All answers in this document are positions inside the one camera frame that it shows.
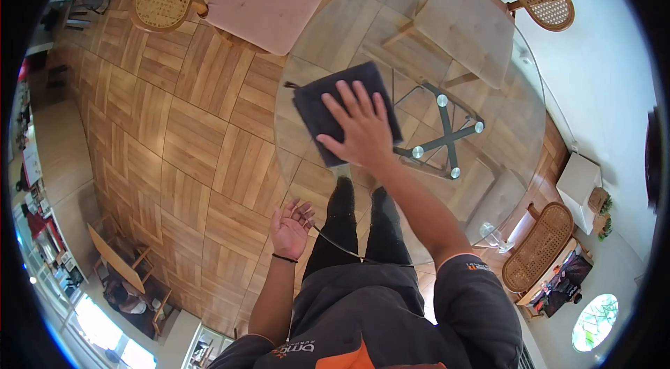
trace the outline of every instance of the wicker basket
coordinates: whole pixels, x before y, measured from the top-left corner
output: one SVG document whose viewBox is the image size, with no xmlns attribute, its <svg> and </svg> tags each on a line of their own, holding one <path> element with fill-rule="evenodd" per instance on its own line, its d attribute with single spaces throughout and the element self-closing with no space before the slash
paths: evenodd
<svg viewBox="0 0 670 369">
<path fill-rule="evenodd" d="M 609 195 L 602 187 L 593 189 L 591 196 L 588 198 L 588 208 L 591 209 L 591 212 L 598 215 Z"/>
<path fill-rule="evenodd" d="M 608 219 L 610 219 L 610 214 L 596 215 L 596 217 L 593 218 L 594 231 L 598 231 L 598 233 L 602 232 L 605 228 L 605 222 L 607 222 Z"/>
</svg>

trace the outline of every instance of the gray polo shirt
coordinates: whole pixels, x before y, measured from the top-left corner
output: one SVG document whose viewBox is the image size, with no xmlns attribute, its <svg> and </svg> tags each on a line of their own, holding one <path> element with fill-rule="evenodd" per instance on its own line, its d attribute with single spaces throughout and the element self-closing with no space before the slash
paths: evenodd
<svg viewBox="0 0 670 369">
<path fill-rule="evenodd" d="M 209 368 L 314 368 L 327 357 L 364 350 L 369 367 L 375 368 L 516 369 L 522 339 L 513 306 L 498 278 L 473 254 L 450 258 L 440 268 L 434 293 L 437 325 L 423 317 L 413 268 L 328 267 L 303 282 L 287 343 L 276 348 L 264 337 L 246 335 Z"/>
</svg>

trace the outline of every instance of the parquet floor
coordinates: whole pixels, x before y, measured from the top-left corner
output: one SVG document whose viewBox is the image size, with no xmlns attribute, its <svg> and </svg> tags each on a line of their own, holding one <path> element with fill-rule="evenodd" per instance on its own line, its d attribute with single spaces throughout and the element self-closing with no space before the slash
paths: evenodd
<svg viewBox="0 0 670 369">
<path fill-rule="evenodd" d="M 154 274 L 172 288 L 176 306 L 221 333 L 244 333 L 267 275 L 273 206 L 288 197 L 278 161 L 288 154 L 275 150 L 273 132 L 285 59 L 223 44 L 195 13 L 178 30 L 149 34 L 131 24 L 129 9 L 130 0 L 112 0 L 104 15 L 89 15 L 89 29 L 63 32 L 50 53 L 70 67 L 98 203 L 127 237 L 153 248 Z M 538 207 L 557 197 L 567 160 L 547 122 L 527 195 Z M 293 183 L 327 198 L 318 182 L 329 175 L 308 158 L 296 156 L 293 167 L 303 179 Z M 364 225 L 369 182 L 355 179 Z M 516 222 L 523 218 L 515 214 Z M 310 235 L 296 292 L 314 246 Z M 417 273 L 430 308 L 435 271 L 426 265 Z"/>
</svg>

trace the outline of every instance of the logo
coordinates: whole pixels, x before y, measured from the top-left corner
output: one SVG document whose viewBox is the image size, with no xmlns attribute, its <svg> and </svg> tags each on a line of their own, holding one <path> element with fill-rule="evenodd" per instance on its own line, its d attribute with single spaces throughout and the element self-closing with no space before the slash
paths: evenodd
<svg viewBox="0 0 670 369">
<path fill-rule="evenodd" d="M 492 272 L 492 270 L 487 264 L 466 263 L 466 266 L 468 266 L 468 270 L 486 270 Z"/>
<path fill-rule="evenodd" d="M 296 341 L 295 343 L 288 343 L 280 346 L 272 351 L 278 358 L 284 358 L 290 352 L 313 352 L 314 340 L 310 341 Z"/>
</svg>

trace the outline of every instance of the round glass table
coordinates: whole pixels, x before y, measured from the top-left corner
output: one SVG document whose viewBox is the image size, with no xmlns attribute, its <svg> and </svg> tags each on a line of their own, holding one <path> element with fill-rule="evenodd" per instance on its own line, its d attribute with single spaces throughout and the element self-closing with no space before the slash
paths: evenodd
<svg viewBox="0 0 670 369">
<path fill-rule="evenodd" d="M 332 0 L 312 17 L 281 76 L 275 144 L 289 195 L 312 202 L 319 228 L 336 180 L 283 84 L 369 61 L 402 130 L 398 161 L 449 207 L 472 245 L 488 246 L 490 226 L 502 228 L 529 187 L 545 131 L 541 79 L 513 17 L 494 0 Z M 351 173 L 364 256 L 374 179 L 356 166 Z M 399 212 L 412 263 L 431 263 Z"/>
</svg>

